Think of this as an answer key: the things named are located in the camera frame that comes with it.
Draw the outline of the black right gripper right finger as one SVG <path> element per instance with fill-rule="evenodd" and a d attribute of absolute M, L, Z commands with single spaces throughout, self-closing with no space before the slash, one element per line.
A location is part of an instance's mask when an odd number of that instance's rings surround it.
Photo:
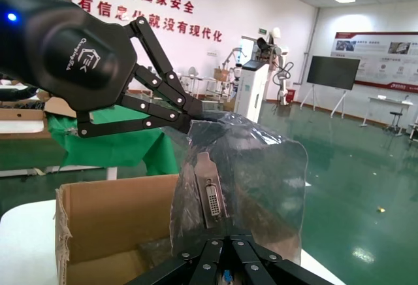
<path fill-rule="evenodd" d="M 303 267 L 249 240 L 233 239 L 232 252 L 243 284 L 329 284 Z"/>

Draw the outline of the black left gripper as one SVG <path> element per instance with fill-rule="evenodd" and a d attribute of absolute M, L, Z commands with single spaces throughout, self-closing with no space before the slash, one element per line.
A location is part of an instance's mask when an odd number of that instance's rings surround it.
<path fill-rule="evenodd" d="M 115 105 L 136 62 L 121 25 L 69 0 L 1 0 L 1 72 L 75 111 Z"/>

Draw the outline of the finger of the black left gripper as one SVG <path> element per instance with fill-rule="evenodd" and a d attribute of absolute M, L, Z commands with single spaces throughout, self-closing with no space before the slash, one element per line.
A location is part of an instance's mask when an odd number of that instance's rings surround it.
<path fill-rule="evenodd" d="M 77 112 L 77 131 L 81 138 L 100 137 L 118 133 L 129 133 L 159 127 L 171 127 L 187 133 L 192 120 L 200 118 L 200 101 L 190 95 L 182 99 L 184 104 L 178 111 L 161 105 L 149 103 L 143 99 L 123 94 L 117 105 L 146 114 L 147 117 L 95 124 L 90 120 L 89 112 Z"/>
<path fill-rule="evenodd" d="M 127 98 L 123 98 L 123 106 L 175 123 L 180 120 L 219 122 L 222 119 L 222 113 L 204 111 L 202 101 L 183 89 L 166 53 L 145 17 L 138 17 L 124 28 L 130 39 L 136 38 L 140 41 L 156 70 L 156 73 L 153 74 L 145 66 L 136 64 L 131 72 L 132 78 L 151 90 L 154 95 L 162 98 L 170 105 L 170 108 L 167 109 L 143 100 L 128 102 Z"/>

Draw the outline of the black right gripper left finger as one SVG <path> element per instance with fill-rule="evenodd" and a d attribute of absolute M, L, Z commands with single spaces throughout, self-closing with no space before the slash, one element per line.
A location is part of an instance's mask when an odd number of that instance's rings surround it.
<path fill-rule="evenodd" d="M 148 268 L 128 284 L 228 284 L 228 236 L 204 236 L 196 245 Z"/>

